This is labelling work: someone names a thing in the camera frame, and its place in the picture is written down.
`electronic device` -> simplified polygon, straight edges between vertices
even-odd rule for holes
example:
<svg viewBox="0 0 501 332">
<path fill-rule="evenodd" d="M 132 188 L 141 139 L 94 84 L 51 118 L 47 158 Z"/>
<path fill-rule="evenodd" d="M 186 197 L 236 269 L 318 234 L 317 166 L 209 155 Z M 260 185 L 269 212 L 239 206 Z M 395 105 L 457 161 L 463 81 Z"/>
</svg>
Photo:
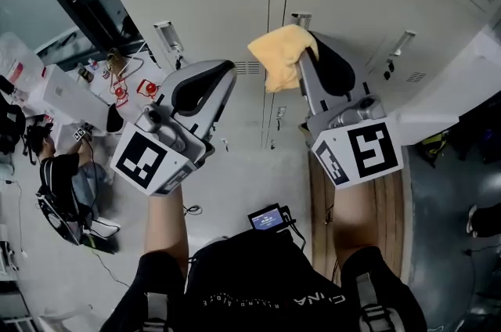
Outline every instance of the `electronic device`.
<svg viewBox="0 0 501 332">
<path fill-rule="evenodd" d="M 252 229 L 265 230 L 268 232 L 279 232 L 286 228 L 291 228 L 300 239 L 303 240 L 301 250 L 305 249 L 306 239 L 296 227 L 296 220 L 292 219 L 290 209 L 286 205 L 280 207 L 278 204 L 270 205 L 262 210 L 253 212 L 247 216 L 252 225 Z"/>
</svg>

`strap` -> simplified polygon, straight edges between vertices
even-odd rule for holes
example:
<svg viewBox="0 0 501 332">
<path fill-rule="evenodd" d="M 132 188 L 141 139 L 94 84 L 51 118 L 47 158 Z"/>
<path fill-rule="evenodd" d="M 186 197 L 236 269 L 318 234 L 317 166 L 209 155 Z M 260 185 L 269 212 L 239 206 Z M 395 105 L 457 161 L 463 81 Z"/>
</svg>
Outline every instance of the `strap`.
<svg viewBox="0 0 501 332">
<path fill-rule="evenodd" d="M 356 280 L 362 311 L 361 323 L 364 323 L 370 332 L 395 332 L 389 312 L 377 302 L 376 291 L 369 273 L 357 276 Z"/>
<path fill-rule="evenodd" d="M 41 184 L 43 186 L 46 186 L 55 198 L 58 198 L 52 191 L 52 165 L 53 165 L 52 158 L 45 158 L 44 160 L 42 160 L 42 162 L 40 163 L 40 179 L 41 179 Z M 71 199 L 73 201 L 73 206 L 77 213 L 77 217 L 80 217 L 80 210 L 78 208 L 78 202 L 74 192 L 73 183 L 71 184 L 70 194 L 71 194 Z"/>
<path fill-rule="evenodd" d="M 142 325 L 142 332 L 164 332 L 167 321 L 167 295 L 148 292 L 148 321 Z"/>
</svg>

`small display screen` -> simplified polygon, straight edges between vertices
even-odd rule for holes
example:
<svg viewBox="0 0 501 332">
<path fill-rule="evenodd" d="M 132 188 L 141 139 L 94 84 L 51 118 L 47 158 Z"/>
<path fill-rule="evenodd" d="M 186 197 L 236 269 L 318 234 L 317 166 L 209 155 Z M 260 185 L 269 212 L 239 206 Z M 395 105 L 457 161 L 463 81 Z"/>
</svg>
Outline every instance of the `small display screen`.
<svg viewBox="0 0 501 332">
<path fill-rule="evenodd" d="M 280 211 L 277 208 L 273 208 L 264 214 L 252 218 L 252 223 L 255 229 L 267 230 L 283 223 L 283 219 Z"/>
</svg>

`gray floor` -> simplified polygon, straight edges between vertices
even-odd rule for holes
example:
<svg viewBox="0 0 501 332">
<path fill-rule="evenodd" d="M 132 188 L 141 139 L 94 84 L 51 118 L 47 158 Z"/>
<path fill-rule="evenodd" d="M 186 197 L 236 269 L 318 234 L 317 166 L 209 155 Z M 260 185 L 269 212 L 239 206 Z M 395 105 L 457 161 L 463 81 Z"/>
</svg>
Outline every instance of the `gray floor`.
<svg viewBox="0 0 501 332">
<path fill-rule="evenodd" d="M 463 251 L 497 245 L 500 239 L 469 237 L 466 221 L 472 204 L 490 207 L 501 202 L 501 163 L 482 164 L 475 148 L 466 161 L 459 161 L 451 147 L 438 158 L 436 169 L 413 148 L 409 150 L 409 162 L 414 201 L 409 286 L 423 309 L 428 328 L 438 328 L 438 332 L 440 326 L 455 330 L 469 304 L 470 314 L 485 311 L 483 301 L 474 294 L 470 303 L 470 296 L 472 291 L 488 289 L 501 247 L 473 253 L 473 265 Z"/>
<path fill-rule="evenodd" d="M 6 223 L 10 243 L 20 267 L 20 289 L 34 317 L 60 314 L 91 305 L 92 318 L 65 323 L 75 332 L 96 331 L 113 311 L 126 287 L 113 281 L 99 259 L 87 248 L 72 246 L 45 220 L 34 193 L 40 186 L 38 166 L 31 166 L 18 146 L 14 154 L 16 174 L 23 189 L 20 199 L 23 249 L 20 254 L 19 190 L 0 183 L 0 223 Z M 105 163 L 95 146 L 96 162 Z M 185 205 L 199 204 L 204 212 L 187 216 L 190 252 L 219 236 L 233 236 L 251 225 L 247 214 L 267 205 L 288 205 L 297 227 L 306 236 L 306 255 L 311 257 L 308 158 L 302 151 L 259 150 L 226 153 L 219 147 L 207 163 L 183 183 Z M 100 254 L 120 281 L 130 283 L 143 250 L 147 197 L 117 176 L 102 216 L 118 222 L 121 250 Z"/>
</svg>

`white floor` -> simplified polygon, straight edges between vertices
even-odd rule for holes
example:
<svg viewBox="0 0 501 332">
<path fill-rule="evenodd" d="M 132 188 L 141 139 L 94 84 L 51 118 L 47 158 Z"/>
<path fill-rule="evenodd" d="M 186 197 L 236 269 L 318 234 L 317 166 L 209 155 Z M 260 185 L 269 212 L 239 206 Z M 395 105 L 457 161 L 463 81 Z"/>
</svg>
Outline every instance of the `white floor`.
<svg viewBox="0 0 501 332">
<path fill-rule="evenodd" d="M 16 185 L 4 185 L 0 222 L 7 223 L 10 243 L 20 267 L 20 288 L 31 314 L 61 313 L 91 305 L 97 320 L 104 320 L 126 287 L 113 281 L 99 259 L 87 247 L 75 247 L 52 229 L 36 208 L 34 193 L 40 186 L 38 166 L 21 154 L 14 155 L 17 180 L 23 189 L 20 202 L 24 258 L 20 253 Z M 186 216 L 190 253 L 217 236 L 232 236 L 249 229 L 247 214 L 268 204 L 288 205 L 297 227 L 306 237 L 306 255 L 311 257 L 308 158 L 305 151 L 219 150 L 183 184 L 185 205 L 202 206 L 199 216 Z M 106 266 L 121 281 L 130 283 L 142 254 L 147 198 L 120 177 L 115 178 L 111 208 L 102 214 L 122 226 L 121 251 L 100 254 Z M 86 326 L 71 328 L 75 332 Z"/>
</svg>

